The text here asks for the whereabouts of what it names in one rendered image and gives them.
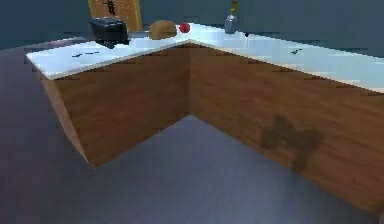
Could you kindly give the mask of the black toaster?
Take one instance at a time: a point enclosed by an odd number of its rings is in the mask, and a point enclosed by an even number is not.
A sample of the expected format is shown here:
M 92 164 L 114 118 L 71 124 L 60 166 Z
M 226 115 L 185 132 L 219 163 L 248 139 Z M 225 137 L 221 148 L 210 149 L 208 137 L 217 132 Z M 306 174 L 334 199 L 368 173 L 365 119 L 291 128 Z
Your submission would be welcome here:
M 95 42 L 113 49 L 117 44 L 128 45 L 128 31 L 124 21 L 112 17 L 94 18 L 90 22 Z

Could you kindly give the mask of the brown wooden kitchen counter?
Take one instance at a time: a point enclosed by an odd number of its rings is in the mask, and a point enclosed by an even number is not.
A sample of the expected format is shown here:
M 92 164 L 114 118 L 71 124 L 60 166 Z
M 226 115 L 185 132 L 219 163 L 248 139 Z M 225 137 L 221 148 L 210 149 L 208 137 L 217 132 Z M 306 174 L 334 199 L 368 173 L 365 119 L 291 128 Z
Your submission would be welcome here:
M 29 60 L 92 166 L 194 115 L 384 214 L 384 58 L 195 24 L 168 39 L 85 42 Z

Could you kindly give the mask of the brown bread loaf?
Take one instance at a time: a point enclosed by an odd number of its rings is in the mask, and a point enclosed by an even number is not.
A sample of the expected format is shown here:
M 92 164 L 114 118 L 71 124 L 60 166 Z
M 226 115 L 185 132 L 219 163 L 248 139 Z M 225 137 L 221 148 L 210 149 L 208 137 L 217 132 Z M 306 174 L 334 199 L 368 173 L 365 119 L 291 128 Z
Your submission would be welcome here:
M 149 38 L 152 40 L 162 40 L 177 35 L 176 25 L 172 21 L 158 20 L 149 27 Z

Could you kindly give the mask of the grey soap bottle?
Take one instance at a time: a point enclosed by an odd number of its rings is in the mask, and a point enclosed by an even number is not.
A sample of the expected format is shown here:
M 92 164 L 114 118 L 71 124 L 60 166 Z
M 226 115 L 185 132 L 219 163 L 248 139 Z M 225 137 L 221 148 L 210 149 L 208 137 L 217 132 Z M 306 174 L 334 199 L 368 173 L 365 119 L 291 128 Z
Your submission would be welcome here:
M 235 15 L 237 8 L 238 2 L 236 0 L 232 0 L 230 13 L 224 21 L 224 30 L 226 34 L 234 34 L 237 31 L 237 17 Z

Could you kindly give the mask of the brown wooden door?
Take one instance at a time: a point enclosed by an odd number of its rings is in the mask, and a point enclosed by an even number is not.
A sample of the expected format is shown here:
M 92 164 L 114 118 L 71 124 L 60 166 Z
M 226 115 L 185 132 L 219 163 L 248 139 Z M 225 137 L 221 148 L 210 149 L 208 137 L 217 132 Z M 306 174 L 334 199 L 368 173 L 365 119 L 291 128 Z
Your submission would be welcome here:
M 123 20 L 129 31 L 142 31 L 142 17 L 140 10 L 140 0 L 112 0 L 115 3 L 115 13 L 113 16 L 104 5 L 106 0 L 88 0 L 88 6 L 92 18 L 115 17 Z

